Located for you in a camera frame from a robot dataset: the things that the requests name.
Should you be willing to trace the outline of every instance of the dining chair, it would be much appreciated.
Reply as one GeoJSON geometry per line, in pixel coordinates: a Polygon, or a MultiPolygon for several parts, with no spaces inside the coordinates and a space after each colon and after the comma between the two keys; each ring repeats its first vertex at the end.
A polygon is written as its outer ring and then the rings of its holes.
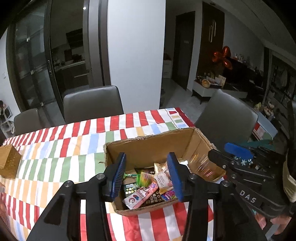
{"type": "Polygon", "coordinates": [[[218,150],[223,151],[227,142],[247,142],[257,120],[254,109],[219,89],[209,100],[195,126],[218,150]]]}
{"type": "Polygon", "coordinates": [[[15,135],[21,135],[43,129],[38,109],[29,109],[14,118],[15,135]]]}
{"type": "Polygon", "coordinates": [[[116,86],[90,88],[64,97],[66,124],[121,114],[123,108],[116,86]]]}

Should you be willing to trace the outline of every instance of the blue gripper pad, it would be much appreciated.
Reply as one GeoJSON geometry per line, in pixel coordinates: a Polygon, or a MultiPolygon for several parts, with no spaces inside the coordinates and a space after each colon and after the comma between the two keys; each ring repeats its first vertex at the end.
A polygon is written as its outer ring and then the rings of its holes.
{"type": "Polygon", "coordinates": [[[235,145],[233,143],[226,143],[224,145],[224,150],[234,156],[240,157],[242,160],[249,160],[254,158],[254,155],[249,149],[235,145]]]}

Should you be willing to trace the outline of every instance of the cabinet handle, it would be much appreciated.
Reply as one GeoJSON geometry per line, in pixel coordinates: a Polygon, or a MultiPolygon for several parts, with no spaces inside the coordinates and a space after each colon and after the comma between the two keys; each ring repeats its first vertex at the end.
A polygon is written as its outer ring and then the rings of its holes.
{"type": "Polygon", "coordinates": [[[210,30],[209,30],[209,42],[211,43],[213,40],[213,27],[210,26],[210,30]]]}
{"type": "Polygon", "coordinates": [[[213,20],[214,37],[216,36],[216,21],[213,20]]]}

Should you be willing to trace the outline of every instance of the door handle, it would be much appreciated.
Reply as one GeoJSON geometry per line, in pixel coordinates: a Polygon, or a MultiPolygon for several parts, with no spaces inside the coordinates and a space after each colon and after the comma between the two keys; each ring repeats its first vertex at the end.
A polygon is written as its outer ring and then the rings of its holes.
{"type": "Polygon", "coordinates": [[[214,37],[216,36],[216,21],[213,20],[214,37]]]}
{"type": "Polygon", "coordinates": [[[211,43],[213,40],[213,26],[210,26],[209,30],[209,42],[211,43]]]}
{"type": "Polygon", "coordinates": [[[47,61],[47,68],[48,68],[49,76],[51,76],[52,75],[52,65],[50,64],[49,60],[47,61]]]}

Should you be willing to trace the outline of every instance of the cardboard box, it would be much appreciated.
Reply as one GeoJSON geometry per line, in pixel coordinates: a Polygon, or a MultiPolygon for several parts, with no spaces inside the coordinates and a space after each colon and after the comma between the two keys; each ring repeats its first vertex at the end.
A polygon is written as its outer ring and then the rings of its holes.
{"type": "MultiPolygon", "coordinates": [[[[209,150],[216,149],[213,144],[197,128],[177,129],[158,135],[137,137],[107,143],[104,145],[105,165],[108,166],[116,161],[120,152],[125,152],[127,157],[126,171],[135,167],[150,167],[154,162],[164,163],[169,152],[175,152],[179,161],[190,160],[195,153],[207,155],[209,150]]],[[[192,172],[197,172],[196,164],[188,163],[192,172]]],[[[225,170],[210,162],[211,170],[215,172],[213,181],[219,180],[225,175],[225,170]]],[[[159,204],[130,210],[122,202],[123,196],[119,193],[112,203],[114,211],[124,216],[138,215],[151,212],[178,202],[177,199],[159,204]]]]}
{"type": "Polygon", "coordinates": [[[0,175],[4,178],[15,178],[22,156],[9,144],[0,147],[0,175]]]}

